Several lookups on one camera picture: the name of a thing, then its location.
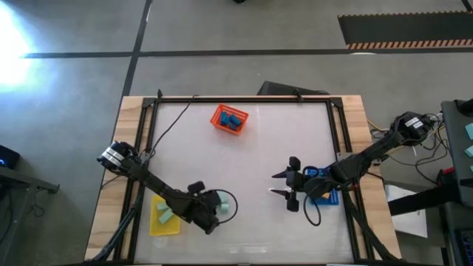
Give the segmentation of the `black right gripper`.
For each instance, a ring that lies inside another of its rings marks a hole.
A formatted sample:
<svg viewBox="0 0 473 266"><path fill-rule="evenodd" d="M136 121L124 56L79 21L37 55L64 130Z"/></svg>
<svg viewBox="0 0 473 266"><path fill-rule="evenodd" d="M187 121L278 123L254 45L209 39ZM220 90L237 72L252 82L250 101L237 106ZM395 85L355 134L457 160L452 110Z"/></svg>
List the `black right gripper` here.
<svg viewBox="0 0 473 266"><path fill-rule="evenodd" d="M289 157L289 166L284 171L274 174L272 178L286 178L286 185L290 187L290 191L278 190L270 188L269 191L283 196L287 199L287 209L292 212L299 211L299 201L297 200L297 192L303 191L304 175L300 172L301 162L297 157Z"/></svg>

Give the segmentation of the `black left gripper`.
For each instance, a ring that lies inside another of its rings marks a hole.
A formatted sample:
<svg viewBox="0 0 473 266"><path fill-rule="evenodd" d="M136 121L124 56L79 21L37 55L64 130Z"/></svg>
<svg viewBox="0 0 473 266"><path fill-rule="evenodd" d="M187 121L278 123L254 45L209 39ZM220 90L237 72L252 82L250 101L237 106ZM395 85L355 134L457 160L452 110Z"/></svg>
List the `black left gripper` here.
<svg viewBox="0 0 473 266"><path fill-rule="evenodd" d="M216 190L205 190L202 181L188 186L191 195L190 219L199 228L209 235L219 225L217 207L222 203Z"/></svg>

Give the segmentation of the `mint green T-shaped block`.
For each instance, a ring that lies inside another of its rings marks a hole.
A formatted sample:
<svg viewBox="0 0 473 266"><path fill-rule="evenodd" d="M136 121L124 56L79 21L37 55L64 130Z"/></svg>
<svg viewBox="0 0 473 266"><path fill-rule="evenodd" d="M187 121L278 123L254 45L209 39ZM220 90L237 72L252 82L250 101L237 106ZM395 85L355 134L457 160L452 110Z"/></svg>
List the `mint green T-shaped block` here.
<svg viewBox="0 0 473 266"><path fill-rule="evenodd" d="M230 211L230 202L228 198L228 194L224 191L217 192L220 198L220 204L218 206L218 210L222 214L227 214Z"/></svg>

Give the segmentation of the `yellow plastic basket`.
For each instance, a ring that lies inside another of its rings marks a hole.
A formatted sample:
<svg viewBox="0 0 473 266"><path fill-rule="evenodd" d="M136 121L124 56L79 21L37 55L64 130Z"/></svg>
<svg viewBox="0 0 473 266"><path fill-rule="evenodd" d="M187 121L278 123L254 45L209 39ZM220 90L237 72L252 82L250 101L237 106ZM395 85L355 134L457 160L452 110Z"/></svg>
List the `yellow plastic basket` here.
<svg viewBox="0 0 473 266"><path fill-rule="evenodd" d="M149 217L149 234L151 236L168 236L178 234L180 232L180 218L173 213L172 218L166 224L161 224L159 217L164 211L157 210L156 204L158 202L166 201L158 195L154 195L152 197Z"/></svg>

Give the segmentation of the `blue plastic basket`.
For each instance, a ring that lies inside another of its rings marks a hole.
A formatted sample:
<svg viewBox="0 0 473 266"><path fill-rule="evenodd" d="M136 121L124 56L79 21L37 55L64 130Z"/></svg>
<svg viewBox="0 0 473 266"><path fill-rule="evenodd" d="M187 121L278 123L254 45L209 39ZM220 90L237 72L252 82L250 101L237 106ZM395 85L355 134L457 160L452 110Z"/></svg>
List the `blue plastic basket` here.
<svg viewBox="0 0 473 266"><path fill-rule="evenodd" d="M325 178L327 174L329 173L329 168L307 168L304 170L304 175L306 178L311 179L314 177L323 177ZM323 199L322 197L318 198L317 200L314 199L309 199L309 202L311 205L339 205L339 200L338 200L338 192L333 189L332 191L329 192L330 198L329 199Z"/></svg>

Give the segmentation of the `orange plastic basket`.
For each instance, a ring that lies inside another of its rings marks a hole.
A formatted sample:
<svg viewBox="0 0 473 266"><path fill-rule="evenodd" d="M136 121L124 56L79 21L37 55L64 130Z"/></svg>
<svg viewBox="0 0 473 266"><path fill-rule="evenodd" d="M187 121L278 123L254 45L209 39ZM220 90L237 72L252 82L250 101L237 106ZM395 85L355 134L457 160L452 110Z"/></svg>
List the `orange plastic basket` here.
<svg viewBox="0 0 473 266"><path fill-rule="evenodd" d="M228 114L228 118L231 116L231 115L236 115L241 121L241 125L239 126L239 130L237 132L233 131L233 130L230 130L228 128L228 125L227 126L221 126L220 125L220 113L221 112L226 112ZM225 104L220 104L213 116L211 117L211 120L210 120L210 123L217 129L220 129L220 130L223 130L224 132L227 132L227 133L230 133L230 134L233 134L233 135L241 135L242 133L242 130L244 129L245 127L245 124L248 120L248 117L249 117L249 114L247 112L244 112L242 110L239 110L239 109L236 109L232 106L228 106L228 105L225 105Z"/></svg>

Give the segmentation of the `black box beside table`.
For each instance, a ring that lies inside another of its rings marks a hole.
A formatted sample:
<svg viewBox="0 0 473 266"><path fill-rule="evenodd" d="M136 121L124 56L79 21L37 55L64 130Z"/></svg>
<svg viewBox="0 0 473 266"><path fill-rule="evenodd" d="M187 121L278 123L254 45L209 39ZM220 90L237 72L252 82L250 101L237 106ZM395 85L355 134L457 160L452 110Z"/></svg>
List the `black box beside table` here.
<svg viewBox="0 0 473 266"><path fill-rule="evenodd" d="M330 95L324 90L311 90L283 83L265 81L260 87L257 95Z"/></svg>

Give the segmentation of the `white paper sheet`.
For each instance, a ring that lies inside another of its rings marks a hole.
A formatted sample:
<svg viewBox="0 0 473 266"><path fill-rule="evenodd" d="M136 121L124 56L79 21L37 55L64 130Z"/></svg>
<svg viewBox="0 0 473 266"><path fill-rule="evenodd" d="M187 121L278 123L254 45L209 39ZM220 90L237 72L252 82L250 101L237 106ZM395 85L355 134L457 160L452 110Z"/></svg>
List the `white paper sheet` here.
<svg viewBox="0 0 473 266"><path fill-rule="evenodd" d="M415 194L414 191L400 188L395 185L385 185L384 188L387 200L389 202ZM397 232L407 233L423 238L428 237L425 210L419 210L407 214L392 216L392 221L394 228Z"/></svg>

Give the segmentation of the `black support beam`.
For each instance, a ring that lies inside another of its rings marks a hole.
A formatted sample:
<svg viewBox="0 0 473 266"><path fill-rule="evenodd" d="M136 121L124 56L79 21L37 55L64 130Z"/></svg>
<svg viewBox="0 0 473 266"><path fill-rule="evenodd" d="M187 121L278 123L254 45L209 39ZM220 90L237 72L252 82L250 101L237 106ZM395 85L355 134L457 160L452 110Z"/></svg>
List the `black support beam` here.
<svg viewBox="0 0 473 266"><path fill-rule="evenodd" d="M408 214L415 211L434 208L448 202L462 203L460 193L455 185L441 185L435 188L394 199L388 202L392 216Z"/></svg>

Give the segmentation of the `grey side table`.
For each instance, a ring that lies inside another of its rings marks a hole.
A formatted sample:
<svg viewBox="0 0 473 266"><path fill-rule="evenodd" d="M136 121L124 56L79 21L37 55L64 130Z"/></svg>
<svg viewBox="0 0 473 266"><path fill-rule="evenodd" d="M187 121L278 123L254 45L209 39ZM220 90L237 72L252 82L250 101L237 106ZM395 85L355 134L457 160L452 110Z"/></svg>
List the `grey side table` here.
<svg viewBox="0 0 473 266"><path fill-rule="evenodd" d="M473 208L473 157L465 150L473 146L465 126L473 123L473 98L470 100L446 100L441 103L443 121L449 141L450 154L457 180L457 187L463 205Z"/></svg>

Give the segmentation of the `black metal stand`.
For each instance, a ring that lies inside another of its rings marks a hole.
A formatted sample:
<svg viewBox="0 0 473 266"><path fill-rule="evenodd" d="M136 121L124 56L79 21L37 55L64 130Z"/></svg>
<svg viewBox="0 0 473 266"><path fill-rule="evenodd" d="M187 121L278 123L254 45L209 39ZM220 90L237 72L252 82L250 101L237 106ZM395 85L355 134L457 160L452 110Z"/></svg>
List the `black metal stand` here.
<svg viewBox="0 0 473 266"><path fill-rule="evenodd" d="M60 185L52 184L26 174L0 167L0 184L5 185L7 226L0 235L0 266L7 265L7 259L19 241L19 228L32 212L39 191L56 194Z"/></svg>

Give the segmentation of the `black keyboard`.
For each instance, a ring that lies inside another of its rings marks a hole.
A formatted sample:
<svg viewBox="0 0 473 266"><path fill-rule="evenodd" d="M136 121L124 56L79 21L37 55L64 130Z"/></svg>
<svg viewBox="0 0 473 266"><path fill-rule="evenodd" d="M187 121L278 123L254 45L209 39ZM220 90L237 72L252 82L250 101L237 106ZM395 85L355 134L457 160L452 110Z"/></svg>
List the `black keyboard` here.
<svg viewBox="0 0 473 266"><path fill-rule="evenodd" d="M456 230L457 249L463 266L473 266L473 229Z"/></svg>

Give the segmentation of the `black mat with hazard stripe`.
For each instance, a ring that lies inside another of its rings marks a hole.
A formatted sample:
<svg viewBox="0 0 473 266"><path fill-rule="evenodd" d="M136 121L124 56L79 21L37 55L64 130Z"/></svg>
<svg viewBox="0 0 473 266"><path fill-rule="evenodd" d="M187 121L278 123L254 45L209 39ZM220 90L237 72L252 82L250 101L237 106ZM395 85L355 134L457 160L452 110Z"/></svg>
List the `black mat with hazard stripe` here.
<svg viewBox="0 0 473 266"><path fill-rule="evenodd" d="M470 12L340 15L338 22L350 50L473 46Z"/></svg>

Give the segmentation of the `black device with blue light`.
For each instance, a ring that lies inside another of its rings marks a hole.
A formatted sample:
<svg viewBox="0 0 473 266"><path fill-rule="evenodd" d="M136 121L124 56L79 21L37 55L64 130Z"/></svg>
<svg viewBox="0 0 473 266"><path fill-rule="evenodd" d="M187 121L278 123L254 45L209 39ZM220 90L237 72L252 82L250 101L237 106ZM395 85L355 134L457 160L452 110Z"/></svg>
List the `black device with blue light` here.
<svg viewBox="0 0 473 266"><path fill-rule="evenodd" d="M18 152L0 145L0 167L14 170L18 165L20 157L21 155Z"/></svg>

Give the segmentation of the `black aluminium table frame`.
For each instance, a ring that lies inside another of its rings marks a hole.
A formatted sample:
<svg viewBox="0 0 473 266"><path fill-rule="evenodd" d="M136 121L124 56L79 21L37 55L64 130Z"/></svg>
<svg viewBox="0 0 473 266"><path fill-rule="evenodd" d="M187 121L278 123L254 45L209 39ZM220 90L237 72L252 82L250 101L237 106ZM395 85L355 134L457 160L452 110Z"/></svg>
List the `black aluminium table frame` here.
<svg viewBox="0 0 473 266"><path fill-rule="evenodd" d="M220 104L249 114L241 135L211 123ZM289 157L304 165L327 166L338 153L371 144L363 103L357 95L164 97L149 105L146 97L123 99L114 139L156 155L153 174L175 188L203 181L234 195L225 223L207 235L182 222L180 232L149 234L152 193L144 192L138 218L127 229L123 261L129 265L316 265L352 264L365 256L361 231L343 205L289 212L270 188L282 182ZM322 222L310 220L320 212Z"/></svg>

